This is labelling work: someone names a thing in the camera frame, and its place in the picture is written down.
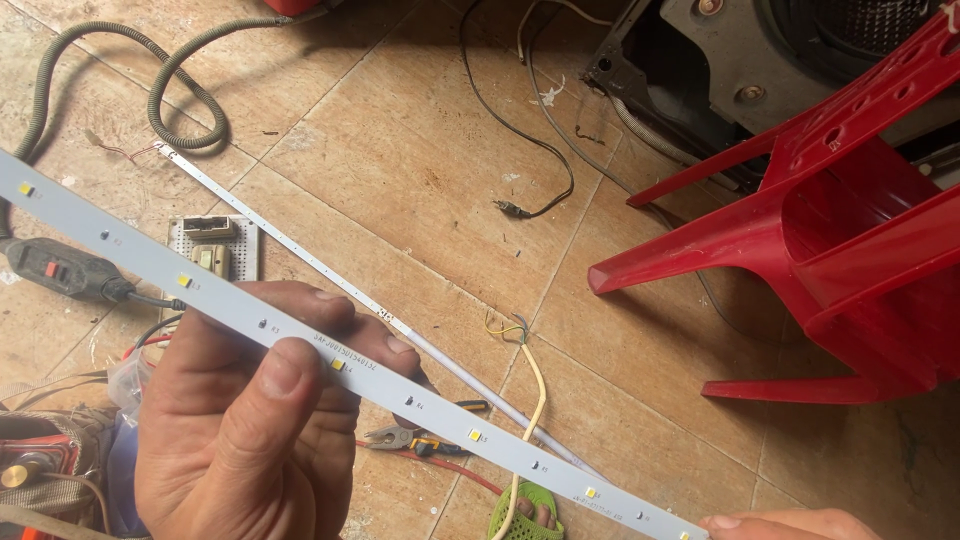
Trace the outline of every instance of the pliers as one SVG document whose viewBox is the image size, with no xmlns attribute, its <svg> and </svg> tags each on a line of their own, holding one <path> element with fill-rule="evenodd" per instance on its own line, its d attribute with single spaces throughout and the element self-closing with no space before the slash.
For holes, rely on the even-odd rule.
<svg viewBox="0 0 960 540">
<path fill-rule="evenodd" d="M 490 408 L 490 404 L 484 400 L 469 400 L 457 402 L 458 407 L 466 410 L 484 411 Z M 375 442 L 367 443 L 367 448 L 371 450 L 400 450 L 409 448 L 414 454 L 419 456 L 431 455 L 434 453 L 447 455 L 468 455 L 470 451 L 458 445 L 445 443 L 437 439 L 428 437 L 419 437 L 424 432 L 417 428 L 410 430 L 402 426 L 389 426 L 382 430 L 364 433 L 364 437 L 374 439 Z"/>
</svg>

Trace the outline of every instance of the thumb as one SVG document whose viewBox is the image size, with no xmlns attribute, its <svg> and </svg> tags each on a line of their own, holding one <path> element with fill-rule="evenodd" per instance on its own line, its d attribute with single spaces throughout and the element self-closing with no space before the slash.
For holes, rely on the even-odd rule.
<svg viewBox="0 0 960 540">
<path fill-rule="evenodd" d="M 224 414 L 207 481 L 244 500 L 279 478 L 326 386 L 326 364 L 297 337 L 277 341 Z"/>
<path fill-rule="evenodd" d="M 713 540 L 829 540 L 819 534 L 757 518 L 711 516 L 701 526 Z"/>
</svg>

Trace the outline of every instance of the screw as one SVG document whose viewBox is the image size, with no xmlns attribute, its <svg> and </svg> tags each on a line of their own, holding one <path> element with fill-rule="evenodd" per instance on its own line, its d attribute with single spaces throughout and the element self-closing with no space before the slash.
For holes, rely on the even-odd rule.
<svg viewBox="0 0 960 540">
<path fill-rule="evenodd" d="M 766 95 L 762 86 L 746 86 L 740 89 L 740 96 L 748 101 L 756 101 Z"/>
<path fill-rule="evenodd" d="M 723 0 L 700 0 L 697 3 L 697 11 L 701 15 L 716 15 L 723 8 Z"/>
</svg>

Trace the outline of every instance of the led strip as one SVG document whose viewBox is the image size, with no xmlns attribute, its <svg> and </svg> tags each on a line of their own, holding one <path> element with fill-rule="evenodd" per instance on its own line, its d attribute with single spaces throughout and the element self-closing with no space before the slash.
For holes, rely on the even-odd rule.
<svg viewBox="0 0 960 540">
<path fill-rule="evenodd" d="M 378 304 L 364 293 L 359 288 L 355 287 L 352 283 L 348 282 L 341 276 L 334 272 L 329 266 L 325 265 L 318 258 L 311 255 L 302 246 L 300 246 L 293 238 L 286 236 L 280 232 L 280 230 L 274 227 L 269 221 L 263 218 L 260 214 L 256 213 L 245 205 L 243 201 L 237 199 L 229 191 L 220 187 L 219 184 L 213 181 L 209 176 L 207 176 L 204 171 L 197 168 L 196 165 L 186 160 L 179 152 L 174 150 L 168 144 L 164 144 L 161 141 L 154 143 L 154 146 L 164 157 L 175 163 L 179 168 L 183 169 L 183 172 L 192 176 L 197 182 L 205 185 L 207 189 L 213 191 L 215 195 L 220 197 L 222 201 L 232 206 L 239 212 L 242 212 L 248 218 L 250 218 L 253 223 L 255 223 L 260 229 L 266 234 L 272 236 L 276 241 L 283 244 L 288 250 L 290 250 L 294 255 L 299 257 L 310 266 L 313 266 L 321 274 L 327 276 L 332 282 L 337 286 L 347 292 L 347 294 L 353 296 L 360 301 L 366 307 L 369 307 L 371 311 L 380 316 L 384 321 L 389 325 L 393 326 L 405 335 L 410 341 L 413 341 L 415 345 L 423 349 L 428 355 L 437 360 L 443 367 L 448 369 L 451 373 L 457 376 L 458 379 L 462 380 L 467 386 L 472 388 L 476 393 L 480 394 L 487 399 L 488 402 L 492 403 L 493 406 L 503 411 L 511 420 L 517 422 L 522 428 L 525 428 L 530 425 L 530 419 L 526 417 L 519 409 L 507 403 L 506 400 L 497 395 L 496 392 L 491 390 L 486 384 L 477 379 L 473 374 L 463 368 L 458 364 L 453 358 L 447 356 L 446 353 L 441 351 L 436 345 L 427 341 L 425 337 L 420 335 L 417 331 L 411 329 L 403 323 L 400 319 L 394 316 L 390 311 L 387 311 L 383 306 Z M 550 433 L 546 432 L 543 428 L 537 426 L 534 429 L 534 435 L 538 438 L 540 442 L 545 444 L 570 463 L 573 463 L 577 467 L 587 471 L 588 473 L 598 477 L 599 479 L 605 480 L 607 483 L 612 483 L 593 467 L 590 467 L 585 463 L 583 459 L 574 454 L 569 448 L 564 446 L 560 441 L 553 438 Z"/>
<path fill-rule="evenodd" d="M 622 489 L 523 442 L 418 384 L 384 368 L 290 315 L 236 288 L 98 209 L 6 152 L 0 152 L 0 196 L 250 339 L 272 346 L 282 337 L 306 339 L 347 390 L 658 540 L 706 540 L 708 533 Z"/>
</svg>

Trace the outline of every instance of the tiled floor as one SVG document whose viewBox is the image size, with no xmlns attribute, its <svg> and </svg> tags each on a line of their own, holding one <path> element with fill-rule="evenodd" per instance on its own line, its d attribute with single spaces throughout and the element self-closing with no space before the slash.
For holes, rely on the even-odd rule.
<svg viewBox="0 0 960 540">
<path fill-rule="evenodd" d="M 960 414 L 953 385 L 933 394 L 863 407 L 763 405 L 707 400 L 704 380 L 811 375 L 835 359 L 802 344 L 783 351 L 726 326 L 693 276 L 596 298 L 587 267 L 663 232 L 623 204 L 625 194 L 572 157 L 574 194 L 541 218 L 506 219 L 490 203 L 526 208 L 565 187 L 562 167 L 504 130 L 470 92 L 457 27 L 467 0 L 348 0 L 292 29 L 254 30 L 214 42 L 185 68 L 220 101 L 231 144 L 190 158 L 312 253 L 427 335 L 484 383 L 524 410 L 535 385 L 516 345 L 488 336 L 484 314 L 532 320 L 531 347 L 548 384 L 544 425 L 622 487 L 688 520 L 715 512 L 840 506 L 888 539 L 948 538 L 960 501 Z M 613 16 L 616 0 L 592 9 Z M 530 103 L 514 51 L 526 4 L 489 0 L 468 25 L 480 91 L 509 121 L 558 147 Z M 64 7 L 51 0 L 0 2 L 0 146 L 11 150 L 30 117 L 36 63 L 54 32 L 85 20 L 132 25 L 167 50 L 216 23 L 266 14 L 258 0 L 116 2 Z M 634 186 L 676 170 L 632 135 L 602 98 L 579 82 L 604 31 L 560 12 L 539 42 L 540 84 L 564 85 L 554 114 L 604 144 L 578 139 Z M 130 163 L 90 146 L 142 148 L 155 136 L 144 104 L 157 61 L 131 42 L 89 36 L 67 49 L 54 78 L 53 126 L 36 164 L 97 205 L 155 238 L 173 214 L 228 211 L 171 163 Z M 164 114 L 176 131 L 212 122 L 179 83 Z M 266 135 L 264 132 L 278 132 Z M 691 219 L 729 194 L 694 185 L 665 197 Z M 14 211 L 22 236 L 57 236 Z M 80 304 L 16 281 L 0 258 L 3 382 L 108 366 L 156 320 L 138 306 Z M 786 313 L 757 278 L 708 273 L 742 326 L 777 338 Z M 272 239 L 264 279 L 332 288 Z M 143 283 L 141 288 L 156 294 Z M 472 392 L 425 358 L 449 399 Z M 59 394 L 48 407 L 102 405 L 101 388 Z M 492 420 L 514 429 L 500 413 Z M 366 405 L 358 433 L 389 422 Z M 509 475 L 471 458 L 497 483 Z M 446 471 L 360 451 L 345 540 L 479 539 L 495 497 Z M 563 501 L 568 538 L 637 538 Z"/>
</svg>

